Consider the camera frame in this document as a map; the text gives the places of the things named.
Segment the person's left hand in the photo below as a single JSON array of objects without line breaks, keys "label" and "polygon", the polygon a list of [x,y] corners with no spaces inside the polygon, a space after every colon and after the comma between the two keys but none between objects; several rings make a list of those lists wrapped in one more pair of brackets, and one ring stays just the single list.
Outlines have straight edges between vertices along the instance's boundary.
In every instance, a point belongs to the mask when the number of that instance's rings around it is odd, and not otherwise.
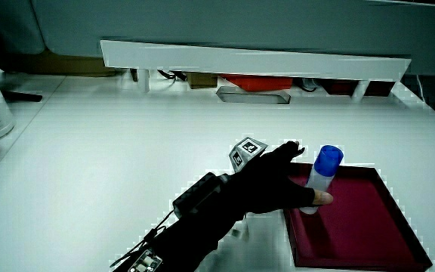
[{"label": "person's left hand", "polygon": [[288,178],[293,172],[292,160],[303,152],[304,148],[297,141],[288,141],[253,158],[229,181],[230,207],[238,215],[244,215],[331,204],[330,193],[302,187]]}]

